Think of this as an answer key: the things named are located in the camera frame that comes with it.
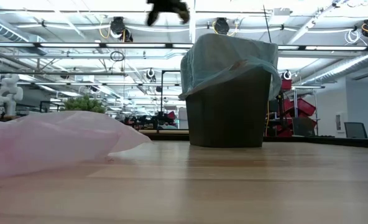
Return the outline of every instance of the potted plant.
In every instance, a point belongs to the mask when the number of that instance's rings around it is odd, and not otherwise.
[[[105,113],[106,108],[98,100],[91,100],[88,95],[69,98],[64,102],[65,111],[91,111],[95,113]]]

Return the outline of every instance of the plastic bag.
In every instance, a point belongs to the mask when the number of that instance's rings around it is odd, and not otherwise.
[[[150,139],[105,114],[32,114],[0,122],[0,177],[95,160],[144,142]]]
[[[272,75],[269,99],[274,99],[282,84],[277,71],[278,46],[226,35],[205,34],[182,59],[182,90],[188,95],[211,85],[252,73],[261,67]]]

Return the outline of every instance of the trash can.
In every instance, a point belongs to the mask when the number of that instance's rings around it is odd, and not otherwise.
[[[192,145],[261,147],[271,73],[262,67],[208,86],[186,100]]]

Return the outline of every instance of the chair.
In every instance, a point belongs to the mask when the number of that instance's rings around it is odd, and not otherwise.
[[[344,122],[344,127],[346,128],[347,138],[361,138],[367,139],[364,123],[360,122]]]

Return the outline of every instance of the desk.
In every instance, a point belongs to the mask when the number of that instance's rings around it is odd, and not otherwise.
[[[368,223],[368,149],[153,142],[110,162],[0,179],[0,223]]]

